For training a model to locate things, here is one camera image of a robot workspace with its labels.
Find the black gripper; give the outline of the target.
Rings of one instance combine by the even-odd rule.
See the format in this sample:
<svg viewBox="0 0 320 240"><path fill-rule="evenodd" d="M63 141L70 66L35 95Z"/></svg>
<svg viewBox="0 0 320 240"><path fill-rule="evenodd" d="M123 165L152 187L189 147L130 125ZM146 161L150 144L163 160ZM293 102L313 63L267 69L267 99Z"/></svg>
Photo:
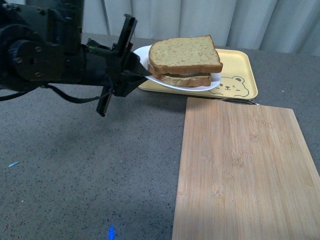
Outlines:
<svg viewBox="0 0 320 240"><path fill-rule="evenodd" d="M137 20L130 14L125 14L125 21L118 42L107 51L106 75L110 80L109 87L101 92L96 111L104 117L111 97L126 97L138 86L143 84L151 73L141 64L139 56L131 56L133 44L131 39L137 25Z"/></svg>

